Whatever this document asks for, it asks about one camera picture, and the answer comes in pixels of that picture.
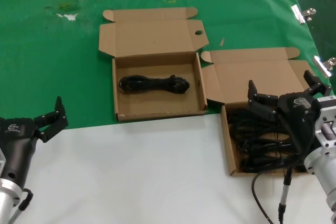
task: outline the black cable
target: black cable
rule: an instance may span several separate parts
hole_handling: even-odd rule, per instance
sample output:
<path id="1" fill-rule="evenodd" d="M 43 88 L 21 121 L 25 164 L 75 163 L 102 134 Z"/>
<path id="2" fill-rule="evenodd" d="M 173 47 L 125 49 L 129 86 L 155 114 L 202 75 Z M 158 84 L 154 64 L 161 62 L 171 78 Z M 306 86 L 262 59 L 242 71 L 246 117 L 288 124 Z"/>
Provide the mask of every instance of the black cable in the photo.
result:
<path id="1" fill-rule="evenodd" d="M 119 81 L 119 87 L 128 93 L 148 90 L 166 90 L 175 94 L 184 94 L 190 84 L 182 77 L 170 76 L 166 79 L 154 79 L 145 76 L 125 76 Z"/>
<path id="2" fill-rule="evenodd" d="M 311 122 L 310 123 L 310 127 L 312 129 L 312 132 L 311 132 L 311 138 L 308 142 L 308 145 L 307 145 L 307 148 L 305 151 L 303 151 L 302 153 L 300 153 L 298 159 L 293 163 L 291 164 L 288 169 L 287 169 L 287 172 L 286 172 L 286 175 L 284 177 L 284 181 L 283 181 L 283 190 L 282 190 L 282 197 L 281 197 L 281 201 L 279 203 L 279 208 L 278 208 L 278 219 L 279 219 L 279 222 L 280 224 L 283 223 L 283 216 L 285 215 L 285 211 L 286 211 L 286 200 L 283 200 L 283 198 L 287 198 L 287 194 L 288 194 L 288 189 L 289 188 L 286 188 L 286 187 L 289 187 L 290 184 L 291 184 L 291 180 L 292 180 L 292 168 L 297 165 L 298 163 L 303 163 L 302 161 L 302 158 L 303 157 L 306 157 L 310 148 L 311 148 L 311 145 L 313 144 L 314 142 L 314 139 L 315 139 L 315 126 L 314 124 Z"/>
<path id="3" fill-rule="evenodd" d="M 258 199 L 258 197 L 257 197 L 257 195 L 256 195 L 256 192 L 255 192 L 255 182 L 256 182 L 257 178 L 258 178 L 261 174 L 263 174 L 263 173 L 265 173 L 265 172 L 269 172 L 269 171 L 274 170 L 274 169 L 286 168 L 286 167 L 293 168 L 293 167 L 295 167 L 297 164 L 299 164 L 300 162 L 302 162 L 302 158 L 303 158 L 304 156 L 306 156 L 306 154 L 307 154 L 307 153 L 309 152 L 309 150 L 310 150 L 311 145 L 312 145 L 313 142 L 314 142 L 314 138 L 315 138 L 315 126 L 314 126 L 313 123 L 311 123 L 311 128 L 312 128 L 311 139 L 310 139 L 309 142 L 308 142 L 307 149 L 306 149 L 304 152 L 300 153 L 300 155 L 298 156 L 298 158 L 297 158 L 292 164 L 290 164 L 290 165 L 286 165 L 285 163 L 281 163 L 281 164 L 278 164 L 278 165 L 269 166 L 269 167 L 267 167 L 266 169 L 264 169 L 264 170 L 258 172 L 258 173 L 256 174 L 256 176 L 255 176 L 255 177 L 253 178 L 253 180 L 252 180 L 251 190 L 252 190 L 252 194 L 253 194 L 254 200 L 256 201 L 256 203 L 257 203 L 259 209 L 260 209 L 261 212 L 264 214 L 265 218 L 268 220 L 268 222 L 269 222 L 270 224 L 274 224 L 274 223 L 273 223 L 272 220 L 269 218 L 269 216 L 267 215 L 267 213 L 265 212 L 265 210 L 263 209 L 262 205 L 261 205 L 260 202 L 259 202 L 259 199 Z M 279 218 L 279 222 L 280 222 L 280 224 L 283 224 L 283 215 L 284 215 L 284 213 L 285 213 L 285 212 L 283 212 L 283 213 L 279 213 L 279 216 L 282 215 L 282 218 Z"/>
<path id="4" fill-rule="evenodd" d="M 20 211 L 26 210 L 26 208 L 29 206 L 29 204 L 30 204 L 30 202 L 31 202 L 31 200 L 33 199 L 33 196 L 34 196 L 32 191 L 27 189 L 27 188 L 23 189 L 23 191 L 25 191 L 27 193 L 27 197 L 19 205 L 18 208 L 20 209 Z"/>
<path id="5" fill-rule="evenodd" d="M 290 165 L 298 158 L 297 149 L 290 138 L 279 141 L 264 137 L 270 133 L 274 133 L 276 138 L 279 134 L 288 134 L 279 122 L 265 120 L 244 109 L 229 113 L 228 122 L 232 124 L 230 136 L 237 143 L 239 152 L 245 156 L 240 164 L 243 172 L 258 173 L 279 163 Z"/>

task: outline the cardboard box lid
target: cardboard box lid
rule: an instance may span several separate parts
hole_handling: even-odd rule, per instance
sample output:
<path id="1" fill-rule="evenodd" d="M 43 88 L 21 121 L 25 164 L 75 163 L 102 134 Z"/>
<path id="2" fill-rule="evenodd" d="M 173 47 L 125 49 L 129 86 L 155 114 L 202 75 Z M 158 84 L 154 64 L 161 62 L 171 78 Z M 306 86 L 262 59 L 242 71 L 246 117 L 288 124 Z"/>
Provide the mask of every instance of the cardboard box lid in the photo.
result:
<path id="1" fill-rule="evenodd" d="M 213 63 L 202 69 L 206 97 L 218 103 L 247 101 L 248 81 L 259 93 L 282 95 L 308 87 L 303 78 L 311 70 L 297 48 L 257 48 L 202 52 L 202 60 Z"/>
<path id="2" fill-rule="evenodd" d="M 208 39 L 194 7 L 105 10 L 99 50 L 114 57 L 196 51 Z"/>

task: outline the bundled cable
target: bundled cable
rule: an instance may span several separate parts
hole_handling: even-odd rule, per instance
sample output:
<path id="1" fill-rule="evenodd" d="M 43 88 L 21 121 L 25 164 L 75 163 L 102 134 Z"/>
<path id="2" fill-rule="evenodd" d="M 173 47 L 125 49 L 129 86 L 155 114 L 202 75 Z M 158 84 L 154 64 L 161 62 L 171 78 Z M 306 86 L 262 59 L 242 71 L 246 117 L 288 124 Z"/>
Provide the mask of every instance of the bundled cable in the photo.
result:
<path id="1" fill-rule="evenodd" d="M 175 75 L 166 79 L 154 79 L 145 76 L 125 76 L 119 81 L 119 87 L 127 93 L 166 90 L 175 94 L 184 94 L 189 86 L 189 82 Z"/>
<path id="2" fill-rule="evenodd" d="M 228 121 L 232 124 L 230 136 L 236 141 L 239 152 L 246 155 L 241 162 L 243 172 L 258 173 L 276 164 L 292 164 L 297 159 L 298 152 L 291 139 L 277 139 L 279 134 L 287 134 L 278 123 L 243 109 L 231 112 Z M 264 137 L 270 133 L 274 134 L 274 139 Z"/>

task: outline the cardboard box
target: cardboard box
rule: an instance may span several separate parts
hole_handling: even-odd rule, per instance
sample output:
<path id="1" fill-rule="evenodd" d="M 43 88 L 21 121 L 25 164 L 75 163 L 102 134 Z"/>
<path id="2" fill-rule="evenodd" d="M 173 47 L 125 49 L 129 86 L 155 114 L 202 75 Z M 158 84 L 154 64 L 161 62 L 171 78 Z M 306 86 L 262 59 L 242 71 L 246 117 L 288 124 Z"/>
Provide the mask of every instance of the cardboard box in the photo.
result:
<path id="1" fill-rule="evenodd" d="M 247 107 L 248 81 L 253 80 L 258 93 L 282 95 L 308 88 L 305 70 L 313 72 L 297 48 L 265 48 L 205 51 L 202 60 L 213 63 L 202 69 L 208 100 L 224 104 L 221 111 L 224 146 L 231 175 L 244 175 L 241 155 L 229 135 L 226 112 Z"/>
<path id="2" fill-rule="evenodd" d="M 114 109 L 119 121 L 202 115 L 207 102 L 201 64 L 195 52 L 208 44 L 203 23 L 188 20 L 196 8 L 105 10 L 114 23 L 100 26 L 99 50 L 113 57 Z M 190 83 L 185 94 L 163 90 L 125 94 L 118 86 L 124 76 L 168 78 Z"/>

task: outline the binder clip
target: binder clip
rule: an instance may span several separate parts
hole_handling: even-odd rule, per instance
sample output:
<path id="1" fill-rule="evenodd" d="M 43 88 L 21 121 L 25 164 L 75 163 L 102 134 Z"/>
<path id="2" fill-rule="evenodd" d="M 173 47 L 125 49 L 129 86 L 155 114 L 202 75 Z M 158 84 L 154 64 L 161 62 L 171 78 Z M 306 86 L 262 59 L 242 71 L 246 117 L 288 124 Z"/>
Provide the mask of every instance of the binder clip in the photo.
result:
<path id="1" fill-rule="evenodd" d="M 303 12 L 301 12 L 298 5 L 293 5 L 292 10 L 300 24 L 304 24 L 306 20 L 311 21 L 311 15 L 314 15 L 316 13 L 316 10 L 314 8 L 309 8 L 308 10 L 304 10 Z"/>
<path id="2" fill-rule="evenodd" d="M 332 76 L 331 70 L 333 69 L 333 66 L 336 65 L 336 58 L 330 58 L 329 60 L 322 62 L 319 56 L 314 56 L 312 61 L 326 78 Z"/>

